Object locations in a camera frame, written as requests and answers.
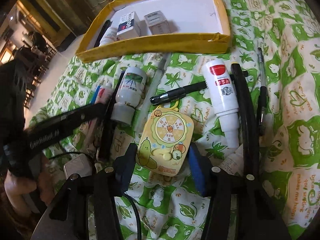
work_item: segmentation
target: red label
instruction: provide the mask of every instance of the red label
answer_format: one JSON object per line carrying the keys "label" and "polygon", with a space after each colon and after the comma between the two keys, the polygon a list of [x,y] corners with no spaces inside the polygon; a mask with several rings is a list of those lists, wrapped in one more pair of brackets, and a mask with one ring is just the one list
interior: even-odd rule
{"label": "red label", "polygon": [[227,78],[223,78],[223,79],[219,79],[215,83],[216,83],[216,86],[222,86],[222,85],[230,84],[230,80],[228,80]]}
{"label": "red label", "polygon": [[220,76],[226,71],[226,67],[224,65],[215,65],[210,67],[210,72],[212,75]]}

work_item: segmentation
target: white charger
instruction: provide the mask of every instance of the white charger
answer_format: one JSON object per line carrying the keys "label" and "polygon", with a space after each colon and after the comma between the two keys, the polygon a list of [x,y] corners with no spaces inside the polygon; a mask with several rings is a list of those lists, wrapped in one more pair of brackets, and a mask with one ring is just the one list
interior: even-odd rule
{"label": "white charger", "polygon": [[85,154],[81,153],[76,158],[67,162],[63,166],[66,179],[73,173],[78,173],[81,177],[92,175],[92,166]]}

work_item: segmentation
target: bed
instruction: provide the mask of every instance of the bed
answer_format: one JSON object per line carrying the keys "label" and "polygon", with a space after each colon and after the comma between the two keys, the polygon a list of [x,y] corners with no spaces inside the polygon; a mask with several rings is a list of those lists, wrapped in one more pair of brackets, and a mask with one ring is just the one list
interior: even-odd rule
{"label": "bed", "polygon": [[[269,102],[266,135],[260,142],[260,179],[294,240],[313,219],[320,200],[320,25],[304,0],[223,1],[232,33],[230,49],[221,55],[173,53],[157,94],[203,81],[203,64],[221,58],[229,71],[231,63],[238,62],[249,72],[246,79],[256,106],[260,87],[257,47],[263,47]],[[144,53],[84,64],[74,56],[30,125],[89,103],[98,85],[112,83],[114,87],[129,65],[147,73],[146,92],[163,57],[162,53]],[[189,94],[178,108],[193,119],[193,141],[213,165],[221,165],[234,154],[227,147],[207,90]],[[79,151],[86,131],[83,124],[44,154],[50,158]],[[139,143],[140,136],[132,127],[118,125],[112,158],[123,155],[129,143]],[[65,181],[63,165],[72,157],[64,155],[50,164],[56,191]],[[97,170],[104,165],[97,163]],[[127,193],[137,202],[144,239],[200,238],[210,200],[198,194],[187,162],[172,178],[136,164]],[[125,198],[116,198],[116,206],[124,239],[135,239],[132,207]],[[234,237],[235,219],[236,205],[232,205],[229,239]],[[90,238],[95,239],[94,227]]]}

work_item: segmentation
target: yellow toy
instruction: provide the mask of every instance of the yellow toy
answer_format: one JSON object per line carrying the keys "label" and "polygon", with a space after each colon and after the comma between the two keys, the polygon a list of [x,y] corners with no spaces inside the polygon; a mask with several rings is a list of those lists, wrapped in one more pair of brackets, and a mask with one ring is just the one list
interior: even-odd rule
{"label": "yellow toy", "polygon": [[137,164],[155,173],[175,176],[187,155],[193,129],[189,116],[167,108],[155,109],[141,136]]}

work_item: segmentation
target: small carton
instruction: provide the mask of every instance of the small carton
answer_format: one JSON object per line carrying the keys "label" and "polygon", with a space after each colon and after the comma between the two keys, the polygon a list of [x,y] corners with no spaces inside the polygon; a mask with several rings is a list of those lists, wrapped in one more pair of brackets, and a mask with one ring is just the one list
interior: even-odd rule
{"label": "small carton", "polygon": [[120,40],[136,38],[140,36],[138,26],[139,18],[135,12],[125,14],[121,17],[117,37]]}
{"label": "small carton", "polygon": [[170,33],[168,21],[161,11],[147,14],[144,18],[152,34]]}

